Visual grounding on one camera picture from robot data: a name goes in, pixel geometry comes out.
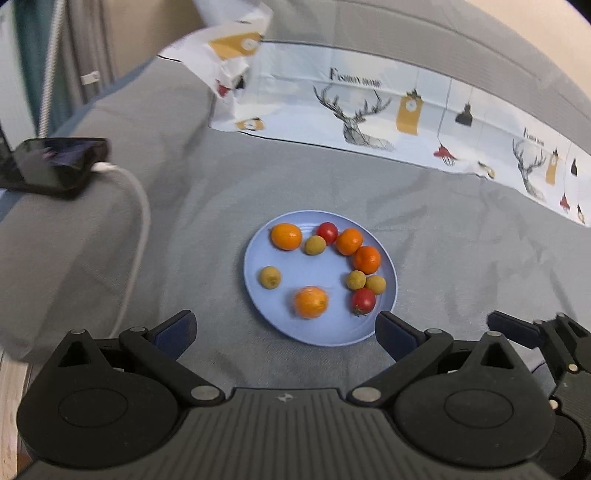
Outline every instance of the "phone screen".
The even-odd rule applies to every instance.
[[[0,156],[2,185],[67,191],[77,186],[100,158],[98,139],[43,138],[23,142],[11,155]]]

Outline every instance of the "plate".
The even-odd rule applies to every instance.
[[[339,232],[356,228],[363,235],[363,244],[378,249],[382,264],[376,272],[386,279],[387,289],[376,299],[376,306],[369,314],[355,316],[349,308],[352,292],[345,281],[354,270],[351,258],[329,245],[320,255],[306,255],[304,243],[316,233],[321,223],[332,222]],[[286,252],[271,243],[271,229],[278,223],[293,223],[302,233],[301,247]],[[267,265],[281,272],[281,284],[267,290],[258,281],[261,270]],[[319,210],[299,210],[285,213],[263,225],[252,237],[244,255],[244,282],[252,302],[280,332],[295,340],[318,346],[345,346],[369,338],[375,331],[375,317],[382,310],[391,311],[398,295],[398,279],[390,256],[378,240],[365,228],[348,218]],[[302,287],[314,285],[329,295],[329,306],[318,318],[304,320],[293,309],[293,297]]]

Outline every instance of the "cherry tomato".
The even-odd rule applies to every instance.
[[[324,222],[318,227],[316,235],[321,236],[326,240],[326,245],[333,244],[336,238],[339,236],[339,229],[334,223]]]
[[[375,293],[368,288],[355,290],[351,297],[351,311],[357,316],[367,315],[375,307]]]

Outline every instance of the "metal screw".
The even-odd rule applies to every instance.
[[[378,401],[382,396],[380,390],[374,387],[358,387],[353,390],[353,398],[364,403]]]
[[[191,390],[191,396],[195,400],[210,401],[220,396],[220,391],[212,385],[200,385]]]

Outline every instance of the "gray fabric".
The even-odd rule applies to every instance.
[[[477,339],[493,309],[527,319],[564,311],[591,326],[585,228],[476,176],[214,131],[210,100],[184,66],[156,59],[74,135],[109,137],[111,161],[150,196],[154,221],[125,326],[192,309],[199,334],[181,362],[226,391],[346,390],[390,363],[374,338],[303,345],[252,307],[244,250],[261,224],[289,210],[331,210],[370,229],[398,271],[394,312],[421,330]],[[21,199],[0,223],[2,346],[41,360],[72,327],[106,335],[138,233],[138,206],[116,176],[97,178],[75,202]],[[519,351],[531,367],[540,362]]]
[[[104,36],[94,32],[93,22],[95,10],[100,0],[72,0],[69,2],[68,27],[75,45],[74,60],[77,65],[77,81],[82,89],[85,103],[93,98],[101,88],[108,85],[112,79],[110,71],[99,64],[95,50],[105,41]],[[80,77],[91,72],[100,72],[100,81],[89,85],[82,85]]]
[[[67,82],[68,94],[74,111],[81,108],[87,98],[80,82],[80,72],[78,62],[76,61],[76,50],[72,38],[72,29],[70,28],[70,18],[72,17],[72,8],[69,2],[66,2],[66,22],[61,32],[60,52],[63,58],[63,73]]]
[[[550,373],[550,369],[546,363],[541,364],[538,368],[533,370],[534,379],[538,382],[538,385],[542,388],[542,391],[547,395],[554,391],[556,388],[556,383],[554,382],[554,378],[552,378],[552,374]]]
[[[126,74],[125,76],[121,77],[115,83],[112,83],[107,88],[102,90],[98,95],[96,95],[89,103],[78,109],[78,111],[72,115],[67,122],[65,122],[55,134],[55,137],[69,137],[72,134],[72,131],[77,128],[80,124],[80,121],[86,116],[86,114],[94,108],[97,101],[103,99],[104,97],[117,92],[124,88],[128,83],[133,82],[143,71],[146,65],[150,64],[151,60],[148,60],[146,63],[136,67],[131,72]],[[7,213],[11,210],[11,208],[23,197],[23,193],[21,192],[9,192],[4,191],[3,195],[0,195],[0,222],[4,219]]]

